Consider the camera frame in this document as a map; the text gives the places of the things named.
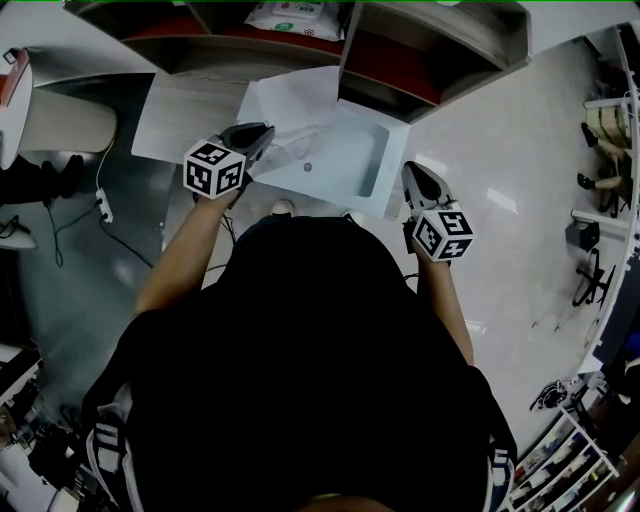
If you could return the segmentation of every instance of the person's leg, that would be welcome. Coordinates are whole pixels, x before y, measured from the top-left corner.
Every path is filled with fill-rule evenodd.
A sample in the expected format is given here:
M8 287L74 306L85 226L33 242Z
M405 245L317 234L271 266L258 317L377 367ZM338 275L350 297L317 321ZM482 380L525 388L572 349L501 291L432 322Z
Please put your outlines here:
M611 190L622 184L622 176L614 176L613 178L605 178L598 180L594 184L594 188L598 190Z
M578 185L585 190L591 190L593 188L598 190L611 190L620 186L622 183L622 176L614 176L613 178L604 178L598 181L593 181L587 178L584 174L578 173Z
M615 144L607 142L606 140L598 139L598 147L609 157L624 160L626 154L624 150L620 149Z

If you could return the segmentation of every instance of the cabinet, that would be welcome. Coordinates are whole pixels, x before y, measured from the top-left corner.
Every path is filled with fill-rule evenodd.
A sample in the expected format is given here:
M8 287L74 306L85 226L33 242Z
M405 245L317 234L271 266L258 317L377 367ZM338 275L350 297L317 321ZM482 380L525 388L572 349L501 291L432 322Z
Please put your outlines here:
M191 52L243 50L294 68L340 65L340 96L406 122L526 65L528 12L518 4L342 3L344 41L244 24L256 2L84 3L65 9L168 73Z

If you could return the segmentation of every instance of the black t-shirt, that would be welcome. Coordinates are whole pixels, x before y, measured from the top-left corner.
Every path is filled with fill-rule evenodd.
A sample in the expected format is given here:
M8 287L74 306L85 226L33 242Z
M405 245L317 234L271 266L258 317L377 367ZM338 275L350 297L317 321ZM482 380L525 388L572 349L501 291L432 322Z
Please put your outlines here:
M146 511L293 511L325 494L482 510L504 423L384 245L342 219L252 228L215 285L132 322L85 409L123 378Z

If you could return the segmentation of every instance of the hand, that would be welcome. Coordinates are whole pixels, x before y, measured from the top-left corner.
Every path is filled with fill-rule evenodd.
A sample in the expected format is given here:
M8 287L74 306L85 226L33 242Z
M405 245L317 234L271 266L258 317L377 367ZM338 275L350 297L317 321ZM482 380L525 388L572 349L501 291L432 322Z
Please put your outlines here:
M449 264L446 261L431 261L425 253L424 248L416 242L415 238L411 239L411 246L413 250L416 251L416 256L418 257L418 268L425 267L432 270L442 267L443 269L449 269Z
M198 199L198 207L212 210L218 215L222 216L222 214L227 211L227 208L229 208L229 205L233 203L236 197L238 197L238 193L239 192L237 189L232 190L231 192L227 192L226 194L215 199L209 199L208 197L200 196L200 198Z

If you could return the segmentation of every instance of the plastic bag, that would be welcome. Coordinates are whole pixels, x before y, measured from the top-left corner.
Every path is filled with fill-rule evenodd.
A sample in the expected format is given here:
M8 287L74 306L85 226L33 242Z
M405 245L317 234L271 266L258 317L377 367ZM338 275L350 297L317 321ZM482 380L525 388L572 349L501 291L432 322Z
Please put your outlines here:
M265 2L256 6L245 23L262 30L340 41L344 31L338 21L339 12L340 5L332 2Z

